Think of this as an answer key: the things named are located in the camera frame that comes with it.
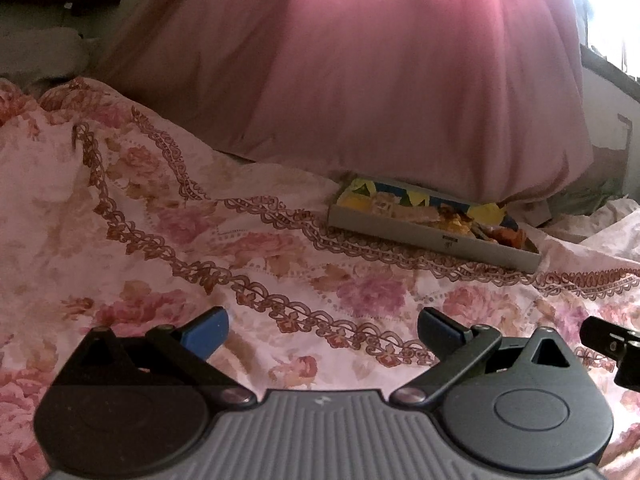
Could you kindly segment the pink pillow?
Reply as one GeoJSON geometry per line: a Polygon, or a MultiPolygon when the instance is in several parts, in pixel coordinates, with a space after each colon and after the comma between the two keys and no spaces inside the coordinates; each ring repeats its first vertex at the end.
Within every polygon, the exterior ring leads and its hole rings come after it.
{"type": "Polygon", "coordinates": [[[572,0],[145,0],[96,76],[219,151],[474,202],[592,162],[572,0]]]}

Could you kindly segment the grey cardboard tray box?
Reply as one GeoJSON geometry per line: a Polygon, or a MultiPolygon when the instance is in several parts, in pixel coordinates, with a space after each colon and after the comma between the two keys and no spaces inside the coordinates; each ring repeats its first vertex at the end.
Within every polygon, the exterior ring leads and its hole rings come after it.
{"type": "Polygon", "coordinates": [[[390,179],[351,178],[329,206],[328,226],[525,273],[541,262],[505,206],[390,179]]]}

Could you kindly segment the floral pink bedsheet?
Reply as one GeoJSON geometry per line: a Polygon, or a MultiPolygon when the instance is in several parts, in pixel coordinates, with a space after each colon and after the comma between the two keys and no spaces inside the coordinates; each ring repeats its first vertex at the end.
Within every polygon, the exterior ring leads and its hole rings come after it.
{"type": "Polygon", "coordinates": [[[213,364],[257,392],[395,389],[433,363],[427,306],[508,336],[551,326],[611,405],[604,474],[638,477],[638,394],[578,336],[590,315],[639,325],[638,214],[580,244],[529,230],[528,275],[331,230],[337,191],[237,162],[91,79],[39,98],[3,81],[2,477],[46,474],[34,411],[90,328],[139,335],[213,306],[231,318],[213,364]]]}

